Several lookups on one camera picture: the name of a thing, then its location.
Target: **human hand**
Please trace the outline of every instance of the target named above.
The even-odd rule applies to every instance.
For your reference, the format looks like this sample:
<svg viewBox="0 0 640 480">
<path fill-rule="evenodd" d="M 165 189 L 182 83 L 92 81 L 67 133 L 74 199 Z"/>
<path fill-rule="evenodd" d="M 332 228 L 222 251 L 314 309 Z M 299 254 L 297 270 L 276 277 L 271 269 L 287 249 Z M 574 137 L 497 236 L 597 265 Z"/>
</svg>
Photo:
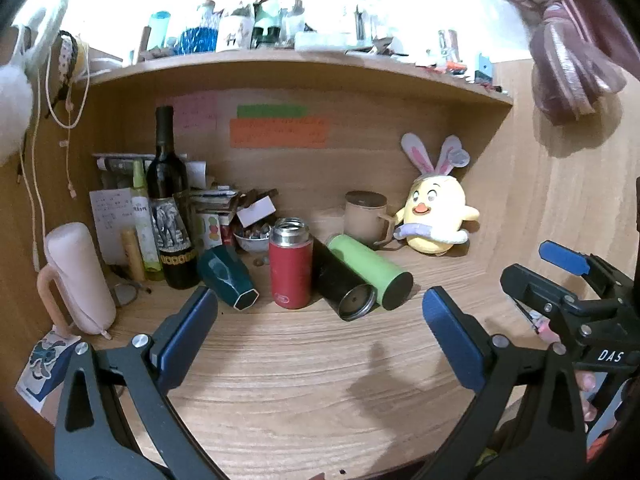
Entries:
<svg viewBox="0 0 640 480">
<path fill-rule="evenodd" d="M 545 343 L 553 344 L 560 341 L 558 334 L 549 328 L 548 319 L 542 319 L 539 324 L 536 324 L 536 327 L 538 329 L 540 339 Z M 592 372 L 577 371 L 575 373 L 575 380 L 577 381 L 578 388 L 580 388 L 581 392 L 587 393 L 596 387 L 596 376 Z M 591 405 L 591 403 L 583 399 L 582 396 L 580 396 L 580 400 L 582 401 L 582 414 L 584 415 L 584 420 L 586 422 L 591 422 L 596 418 L 597 410 Z"/>
</svg>

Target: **green sticky note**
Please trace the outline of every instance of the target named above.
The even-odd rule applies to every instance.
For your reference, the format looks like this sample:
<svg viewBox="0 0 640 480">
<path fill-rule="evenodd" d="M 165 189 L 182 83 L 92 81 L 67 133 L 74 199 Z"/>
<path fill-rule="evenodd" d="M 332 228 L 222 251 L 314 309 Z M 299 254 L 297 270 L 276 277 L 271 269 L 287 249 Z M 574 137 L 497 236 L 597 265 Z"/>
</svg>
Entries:
<svg viewBox="0 0 640 480">
<path fill-rule="evenodd" d="M 238 105 L 238 119 L 300 119 L 306 107 L 300 105 Z"/>
</svg>

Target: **green bottle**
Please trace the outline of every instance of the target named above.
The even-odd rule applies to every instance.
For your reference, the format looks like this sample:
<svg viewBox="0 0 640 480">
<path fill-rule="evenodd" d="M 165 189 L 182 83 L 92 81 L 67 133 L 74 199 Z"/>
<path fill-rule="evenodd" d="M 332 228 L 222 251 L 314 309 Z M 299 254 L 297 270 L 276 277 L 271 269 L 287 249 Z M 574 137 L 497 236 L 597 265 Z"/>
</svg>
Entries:
<svg viewBox="0 0 640 480">
<path fill-rule="evenodd" d="M 399 307 L 411 294 L 414 277 L 409 271 L 398 267 L 353 238 L 334 235 L 326 241 L 326 246 L 340 261 L 376 288 L 378 303 L 387 310 Z"/>
<path fill-rule="evenodd" d="M 154 230 L 151 225 L 151 211 L 149 209 L 149 197 L 146 194 L 145 169 L 142 160 L 133 161 L 133 192 L 131 193 L 133 204 L 133 216 L 136 221 L 136 234 L 142 253 L 142 261 L 145 264 L 147 279 L 159 282 L 164 279 L 162 264 L 158 257 Z"/>
</svg>

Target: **bunny ears headband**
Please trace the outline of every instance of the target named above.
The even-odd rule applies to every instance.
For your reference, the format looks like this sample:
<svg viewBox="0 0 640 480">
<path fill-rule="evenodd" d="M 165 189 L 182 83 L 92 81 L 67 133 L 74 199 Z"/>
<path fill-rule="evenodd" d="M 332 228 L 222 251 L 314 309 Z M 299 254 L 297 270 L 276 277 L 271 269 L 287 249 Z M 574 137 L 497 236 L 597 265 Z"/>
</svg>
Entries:
<svg viewBox="0 0 640 480">
<path fill-rule="evenodd" d="M 448 175 L 453 168 L 464 168 L 470 160 L 469 154 L 462 149 L 460 139 L 454 135 L 444 140 L 435 169 L 424 144 L 417 135 L 404 134 L 400 144 L 409 160 L 420 170 L 420 177 Z"/>
</svg>

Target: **green thermos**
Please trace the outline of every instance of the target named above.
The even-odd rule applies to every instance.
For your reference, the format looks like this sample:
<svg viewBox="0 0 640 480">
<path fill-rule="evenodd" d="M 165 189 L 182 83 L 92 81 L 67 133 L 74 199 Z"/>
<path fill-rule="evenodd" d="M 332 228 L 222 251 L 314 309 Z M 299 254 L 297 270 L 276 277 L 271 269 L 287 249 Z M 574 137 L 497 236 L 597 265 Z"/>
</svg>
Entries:
<svg viewBox="0 0 640 480">
<path fill-rule="evenodd" d="M 409 297 L 414 286 L 414 277 L 410 272 L 347 235 L 333 235 L 327 240 L 326 246 L 376 288 L 378 302 L 387 310 L 399 307 Z"/>
</svg>

